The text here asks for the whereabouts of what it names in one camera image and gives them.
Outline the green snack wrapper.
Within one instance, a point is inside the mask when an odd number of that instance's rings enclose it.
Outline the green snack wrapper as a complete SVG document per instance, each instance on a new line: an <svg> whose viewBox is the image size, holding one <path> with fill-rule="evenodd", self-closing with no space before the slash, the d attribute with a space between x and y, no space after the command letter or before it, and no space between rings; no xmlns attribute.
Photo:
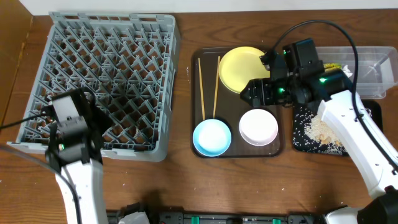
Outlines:
<svg viewBox="0 0 398 224"><path fill-rule="evenodd" d="M342 69L342 65L339 63L324 63L323 67L325 70L331 70L331 69Z"/></svg>

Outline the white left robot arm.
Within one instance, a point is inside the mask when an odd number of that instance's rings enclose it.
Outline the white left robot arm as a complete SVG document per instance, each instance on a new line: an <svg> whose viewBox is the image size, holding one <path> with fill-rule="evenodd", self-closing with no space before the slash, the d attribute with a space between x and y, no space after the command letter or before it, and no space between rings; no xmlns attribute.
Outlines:
<svg viewBox="0 0 398 224"><path fill-rule="evenodd" d="M89 88L52 98L43 108L54 122L45 157L55 171L68 223L107 223L103 196L103 134L112 120L88 99Z"/></svg>

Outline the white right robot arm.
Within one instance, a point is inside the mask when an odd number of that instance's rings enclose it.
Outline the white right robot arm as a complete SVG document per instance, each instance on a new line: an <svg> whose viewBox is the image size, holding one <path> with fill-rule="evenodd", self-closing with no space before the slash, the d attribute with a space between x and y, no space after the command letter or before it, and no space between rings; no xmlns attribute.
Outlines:
<svg viewBox="0 0 398 224"><path fill-rule="evenodd" d="M354 83L340 68L325 69L314 41L286 45L283 54L259 57L268 78L248 82L240 93L251 106L306 105L336 134L372 198L364 208L342 207L325 223L397 223L397 151L370 117Z"/></svg>

